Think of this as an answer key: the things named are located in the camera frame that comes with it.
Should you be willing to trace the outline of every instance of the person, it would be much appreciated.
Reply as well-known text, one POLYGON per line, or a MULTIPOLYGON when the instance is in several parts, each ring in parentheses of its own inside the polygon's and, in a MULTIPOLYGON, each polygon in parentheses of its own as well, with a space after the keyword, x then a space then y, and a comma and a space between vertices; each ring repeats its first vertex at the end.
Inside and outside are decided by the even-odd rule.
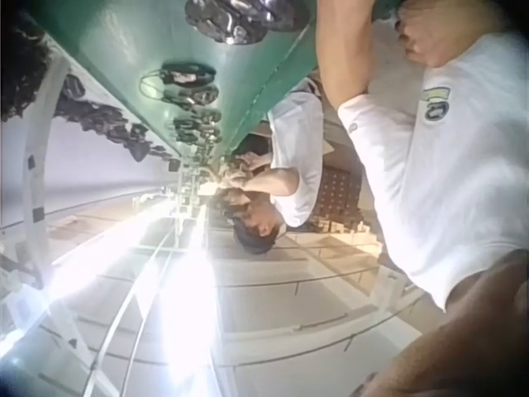
POLYGON ((389 255, 446 321, 362 396, 527 391, 529 57, 484 1, 407 0, 401 42, 435 67, 415 117, 384 108, 369 95, 373 4, 318 0, 322 84, 365 166, 389 255))
POLYGON ((268 114, 272 152, 239 156, 244 172, 228 173, 226 200, 236 240, 252 254, 269 251, 286 226, 309 218, 322 180, 323 110, 317 86, 303 79, 268 114), (264 169, 257 175, 251 171, 264 169))

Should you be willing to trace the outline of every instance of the white t-shirt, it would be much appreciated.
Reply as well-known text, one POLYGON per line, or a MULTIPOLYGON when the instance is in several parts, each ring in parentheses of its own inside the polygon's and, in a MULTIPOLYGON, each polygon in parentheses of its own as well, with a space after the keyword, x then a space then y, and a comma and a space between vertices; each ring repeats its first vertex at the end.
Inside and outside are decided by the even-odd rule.
POLYGON ((294 167, 300 176, 296 193, 271 200, 287 225, 298 227, 314 209, 322 181, 322 102, 313 93, 290 92, 269 112, 268 119, 273 132, 271 168, 294 167))
POLYGON ((464 278, 529 248, 527 59, 517 37, 485 36, 426 72, 417 117, 369 95, 339 109, 389 255, 443 309, 464 278))

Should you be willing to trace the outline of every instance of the logo patch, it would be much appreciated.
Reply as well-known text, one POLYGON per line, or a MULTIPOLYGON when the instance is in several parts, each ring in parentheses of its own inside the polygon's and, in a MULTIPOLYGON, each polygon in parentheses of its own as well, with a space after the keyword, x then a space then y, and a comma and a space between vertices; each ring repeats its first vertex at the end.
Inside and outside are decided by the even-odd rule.
POLYGON ((449 96, 450 89, 447 87, 435 87, 422 91, 421 100, 427 103, 425 119, 429 122, 442 120, 450 110, 449 96))

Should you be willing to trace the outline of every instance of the short sleeve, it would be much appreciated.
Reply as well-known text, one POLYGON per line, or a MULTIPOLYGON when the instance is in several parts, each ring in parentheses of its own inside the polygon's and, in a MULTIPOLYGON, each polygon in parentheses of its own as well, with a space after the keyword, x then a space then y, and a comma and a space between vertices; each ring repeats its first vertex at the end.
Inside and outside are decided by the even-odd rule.
POLYGON ((395 199, 406 169, 415 117, 379 106, 360 95, 338 109, 373 191, 376 202, 395 199))

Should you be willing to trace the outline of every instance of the green shelf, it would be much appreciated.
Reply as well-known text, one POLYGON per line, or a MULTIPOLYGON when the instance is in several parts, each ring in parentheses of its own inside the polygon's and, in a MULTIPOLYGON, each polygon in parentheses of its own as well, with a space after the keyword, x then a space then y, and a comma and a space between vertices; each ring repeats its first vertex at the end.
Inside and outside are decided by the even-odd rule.
MULTIPOLYGON (((398 0, 379 0, 381 17, 398 0)), ((186 21, 185 0, 35 0, 30 13, 46 32, 109 93, 177 151, 165 125, 185 113, 141 95, 141 76, 164 62, 198 62, 217 71, 222 142, 215 155, 235 148, 302 77, 316 67, 316 0, 312 21, 296 33, 269 32, 255 45, 216 43, 186 21)))

